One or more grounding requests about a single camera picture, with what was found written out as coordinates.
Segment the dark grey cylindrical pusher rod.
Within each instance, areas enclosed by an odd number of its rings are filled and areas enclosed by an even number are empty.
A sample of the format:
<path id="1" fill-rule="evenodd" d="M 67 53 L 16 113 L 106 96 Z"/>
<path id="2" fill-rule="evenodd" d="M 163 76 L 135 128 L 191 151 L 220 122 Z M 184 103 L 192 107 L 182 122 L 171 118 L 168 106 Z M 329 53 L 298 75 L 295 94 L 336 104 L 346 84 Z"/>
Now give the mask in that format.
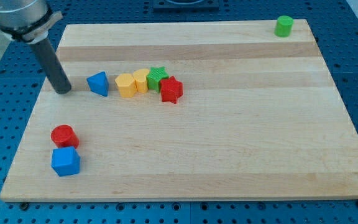
<path id="1" fill-rule="evenodd" d="M 56 93 L 62 95 L 71 90 L 71 83 L 48 38 L 29 45 Z"/>

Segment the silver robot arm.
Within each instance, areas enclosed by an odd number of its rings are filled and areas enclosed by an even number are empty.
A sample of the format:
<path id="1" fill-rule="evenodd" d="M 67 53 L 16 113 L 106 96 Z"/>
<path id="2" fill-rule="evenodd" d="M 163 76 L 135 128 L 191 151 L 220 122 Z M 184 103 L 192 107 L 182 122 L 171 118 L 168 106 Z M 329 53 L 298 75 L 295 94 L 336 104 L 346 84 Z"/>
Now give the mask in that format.
<path id="1" fill-rule="evenodd" d="M 71 83 L 48 39 L 49 30 L 63 15 L 46 0 L 0 0 L 0 30 L 10 40 L 29 45 L 52 88 L 58 94 L 71 90 Z"/>

